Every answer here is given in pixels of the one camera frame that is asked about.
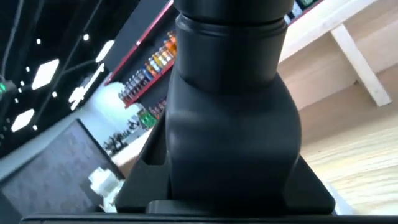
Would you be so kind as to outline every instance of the red shelf edge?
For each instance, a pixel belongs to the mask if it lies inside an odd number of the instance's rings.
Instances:
[[[146,85],[137,95],[135,95],[134,96],[134,98],[133,99],[131,99],[126,105],[125,105],[125,109],[127,109],[127,108],[129,108],[129,106],[131,106],[131,105],[133,105],[135,102],[137,102],[137,100],[157,81],[157,80],[159,80],[160,78],[162,78],[162,76],[164,75],[164,74],[166,74],[166,72],[167,71],[169,71],[172,67],[173,67],[173,65],[174,65],[174,61],[175,60],[172,60],[172,61],[170,61],[165,67],[164,67],[164,69],[162,70],[162,72],[157,76],[157,77],[155,77],[153,80],[151,80],[149,83],[148,83],[148,85]]]
[[[138,41],[131,47],[130,51],[123,57],[119,65],[114,69],[112,75],[108,78],[104,85],[108,85],[111,83],[112,79],[116,76],[116,74],[120,71],[120,69],[126,64],[129,58],[133,55],[133,53],[137,50],[138,46],[141,42],[148,36],[151,30],[156,26],[156,24],[160,21],[160,19],[164,16],[164,14],[170,9],[173,5],[174,0],[170,0],[165,7],[161,10],[159,15],[155,18],[155,20],[149,25],[149,27],[144,31]]]

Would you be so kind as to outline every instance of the colorful bottle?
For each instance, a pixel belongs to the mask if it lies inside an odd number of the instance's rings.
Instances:
[[[156,52],[155,56],[162,62],[163,67],[167,65],[168,61],[159,52]]]
[[[148,70],[145,68],[145,66],[143,66],[143,67],[141,68],[141,72],[145,75],[145,77],[148,78],[149,81],[151,81],[152,79],[154,79],[154,76],[153,76],[150,72],[148,72]]]
[[[162,61],[161,61],[155,54],[152,55],[152,58],[154,59],[155,63],[156,63],[160,68],[163,68],[163,67],[164,67],[164,64],[162,63]]]
[[[160,73],[162,71],[162,69],[159,66],[157,66],[156,62],[152,57],[148,58],[148,62],[157,73]]]
[[[145,68],[148,72],[150,72],[151,75],[156,77],[158,73],[155,71],[155,69],[149,64],[149,62],[145,62]]]
[[[173,55],[165,48],[161,47],[159,52],[162,54],[163,58],[166,59],[167,62],[173,59]]]
[[[175,57],[177,55],[177,47],[169,40],[164,40],[164,45],[171,54]]]
[[[177,39],[172,31],[168,32],[167,35],[173,44],[177,44]]]

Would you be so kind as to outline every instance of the black ceiling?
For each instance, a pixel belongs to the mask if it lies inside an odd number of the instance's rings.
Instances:
[[[95,58],[104,44],[113,40],[139,0],[36,0],[24,1],[19,25],[6,61],[6,80],[18,88],[0,100],[0,157],[66,117],[72,111],[68,99],[76,87],[90,79],[99,67]],[[0,7],[0,59],[10,39],[18,0]],[[37,90],[31,84],[39,66],[59,59],[52,81]],[[85,100],[108,74],[101,73],[85,95]],[[15,118],[29,110],[30,123],[11,131]]]

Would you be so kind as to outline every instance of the green light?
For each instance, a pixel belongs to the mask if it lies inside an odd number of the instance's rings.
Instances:
[[[4,83],[0,83],[0,91],[6,91],[6,86]]]

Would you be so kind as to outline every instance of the wooden beam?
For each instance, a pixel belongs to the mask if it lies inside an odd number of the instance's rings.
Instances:
[[[371,70],[371,67],[361,51],[357,48],[354,39],[349,34],[344,24],[333,29],[331,34],[343,53],[346,55],[348,61],[351,62],[352,66],[358,73],[359,81],[363,83],[376,104],[378,106],[383,106],[391,103],[390,96],[384,89],[376,74]]]
[[[287,29],[279,63],[377,0],[323,0]]]

